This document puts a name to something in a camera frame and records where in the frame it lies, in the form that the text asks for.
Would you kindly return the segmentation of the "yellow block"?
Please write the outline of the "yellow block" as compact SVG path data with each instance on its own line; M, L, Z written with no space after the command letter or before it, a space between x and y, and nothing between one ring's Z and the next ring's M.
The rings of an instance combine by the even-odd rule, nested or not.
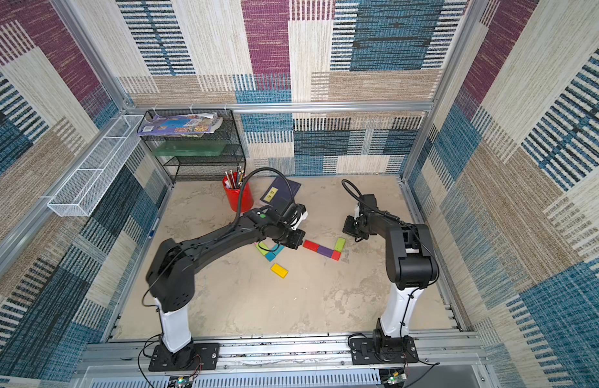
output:
M282 279L284 279L288 275L288 270L286 270L286 268L280 266L279 264L273 264L270 270Z

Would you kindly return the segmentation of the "red long block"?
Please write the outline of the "red long block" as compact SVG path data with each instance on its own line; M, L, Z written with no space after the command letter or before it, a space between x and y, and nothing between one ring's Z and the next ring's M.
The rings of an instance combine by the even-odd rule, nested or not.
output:
M303 247L313 252L318 252L320 245L309 240L304 240Z

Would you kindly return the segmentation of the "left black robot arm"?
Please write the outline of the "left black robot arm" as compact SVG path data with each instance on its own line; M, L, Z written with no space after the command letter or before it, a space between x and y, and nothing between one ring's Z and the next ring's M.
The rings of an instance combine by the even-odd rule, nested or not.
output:
M188 305L194 297L195 274L228 253L265 239L297 249L305 236L299 225L307 216L301 204L292 203L282 213L265 206L248 210L228 226L201 237L163 241L146 281L160 315L165 349L175 354L192 343Z

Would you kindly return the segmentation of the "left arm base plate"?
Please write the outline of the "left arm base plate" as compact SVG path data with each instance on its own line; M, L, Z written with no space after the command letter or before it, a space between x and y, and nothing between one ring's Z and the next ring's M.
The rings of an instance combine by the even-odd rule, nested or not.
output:
M164 344L155 347L149 372L209 371L215 370L220 352L219 343L190 343L172 353Z

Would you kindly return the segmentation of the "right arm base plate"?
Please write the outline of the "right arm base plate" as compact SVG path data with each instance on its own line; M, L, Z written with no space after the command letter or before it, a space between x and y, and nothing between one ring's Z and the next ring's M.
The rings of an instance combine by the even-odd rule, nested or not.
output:
M369 338L359 333L347 338L354 365L419 363L417 347L411 336Z

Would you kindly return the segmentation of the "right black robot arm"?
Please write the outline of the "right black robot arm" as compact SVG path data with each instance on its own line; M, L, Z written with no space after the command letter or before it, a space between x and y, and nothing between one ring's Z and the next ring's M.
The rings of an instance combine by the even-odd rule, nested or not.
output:
M354 215L346 218L342 232L355 242L380 236L385 241L385 268L391 290L377 331L383 338L409 334L417 299L440 275L428 226L402 221L380 210L372 194L357 198Z

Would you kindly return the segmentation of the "purple block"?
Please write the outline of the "purple block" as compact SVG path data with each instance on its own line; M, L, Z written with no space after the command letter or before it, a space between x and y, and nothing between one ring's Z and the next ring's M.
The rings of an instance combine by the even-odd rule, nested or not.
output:
M332 257L332 255L333 255L333 250L332 250L332 249L329 249L328 247L323 247L323 246L319 246L319 247L317 248L317 252L318 252L320 255L323 255L323 256L326 256L326 257L330 257L330 258L331 258L331 257Z

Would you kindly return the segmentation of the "light green long block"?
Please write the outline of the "light green long block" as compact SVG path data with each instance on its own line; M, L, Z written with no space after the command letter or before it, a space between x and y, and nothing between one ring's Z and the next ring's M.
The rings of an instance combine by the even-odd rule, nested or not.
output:
M256 245L255 245L255 247L257 247L257 249L258 249L258 250L261 252L261 254L262 254L262 255L264 255L264 256L267 256L267 255L270 253L270 252L269 252L267 249L265 249L265 248L263 248L263 247L260 247L258 244L256 244Z

